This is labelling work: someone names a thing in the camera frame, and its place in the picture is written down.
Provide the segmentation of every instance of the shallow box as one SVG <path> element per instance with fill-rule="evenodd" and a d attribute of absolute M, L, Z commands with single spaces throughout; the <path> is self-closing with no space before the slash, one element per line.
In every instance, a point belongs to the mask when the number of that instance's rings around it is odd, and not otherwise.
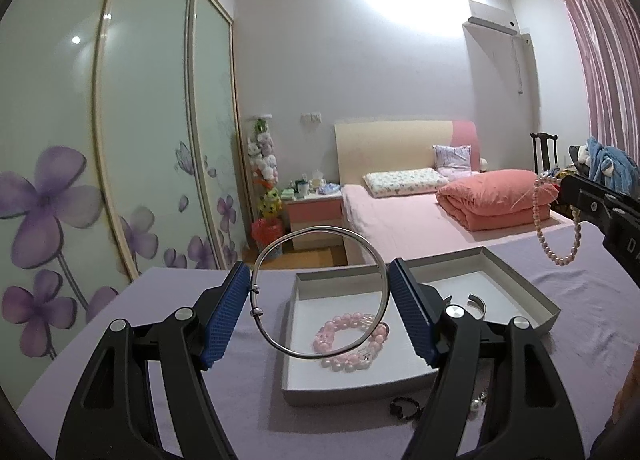
<path fill-rule="evenodd" d="M 468 307 L 475 317 L 479 312 L 468 306 L 468 294 L 481 297 L 486 303 L 486 321 L 505 324 L 521 315 L 543 335 L 560 313 L 551 300 L 486 247 L 406 263 L 418 282 L 432 285 L 443 298 L 451 295 L 452 303 Z M 289 305 L 286 346 L 312 353 L 316 332 L 325 321 L 347 312 L 377 312 L 381 284 L 377 268 L 371 265 L 298 274 Z M 390 327 L 388 340 L 367 370 L 335 372 L 322 367 L 320 361 L 285 356 L 285 400 L 292 406 L 344 404 L 427 387 L 435 370 L 414 353 L 393 297 L 383 321 Z M 334 348 L 355 341 L 359 334 L 357 329 L 337 332 Z"/>

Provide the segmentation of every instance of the yellow plush toy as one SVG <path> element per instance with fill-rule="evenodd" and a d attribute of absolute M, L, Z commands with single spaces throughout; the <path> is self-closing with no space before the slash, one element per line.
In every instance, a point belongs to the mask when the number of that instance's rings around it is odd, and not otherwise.
<path fill-rule="evenodd" d="M 265 218 L 275 218 L 280 214 L 280 211 L 282 211 L 282 201 L 280 199 L 280 193 L 278 193 L 275 187 L 262 195 L 262 201 L 258 209 Z"/>

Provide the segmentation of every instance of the striped curtain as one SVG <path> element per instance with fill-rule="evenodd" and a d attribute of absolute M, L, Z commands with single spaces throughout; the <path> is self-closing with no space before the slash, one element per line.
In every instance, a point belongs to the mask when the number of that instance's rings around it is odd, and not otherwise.
<path fill-rule="evenodd" d="M 640 162 L 640 21 L 629 0 L 564 0 L 580 50 L 591 135 Z"/>

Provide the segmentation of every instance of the cream headboard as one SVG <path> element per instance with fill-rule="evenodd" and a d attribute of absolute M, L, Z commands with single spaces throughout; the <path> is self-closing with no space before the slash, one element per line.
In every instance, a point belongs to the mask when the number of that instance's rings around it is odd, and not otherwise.
<path fill-rule="evenodd" d="M 362 184 L 372 171 L 434 167 L 433 145 L 472 146 L 479 168 L 476 127 L 470 121 L 375 121 L 335 125 L 341 184 Z"/>

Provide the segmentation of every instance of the nightstand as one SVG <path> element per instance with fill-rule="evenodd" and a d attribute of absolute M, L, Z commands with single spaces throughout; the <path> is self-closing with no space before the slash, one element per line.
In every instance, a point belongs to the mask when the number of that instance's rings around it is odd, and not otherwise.
<path fill-rule="evenodd" d="M 315 225 L 342 227 L 342 193 L 317 195 L 310 193 L 305 198 L 287 200 L 284 205 L 291 222 L 291 231 Z M 293 239 L 293 248 L 319 249 L 342 245 L 342 237 L 329 233 L 311 233 Z"/>

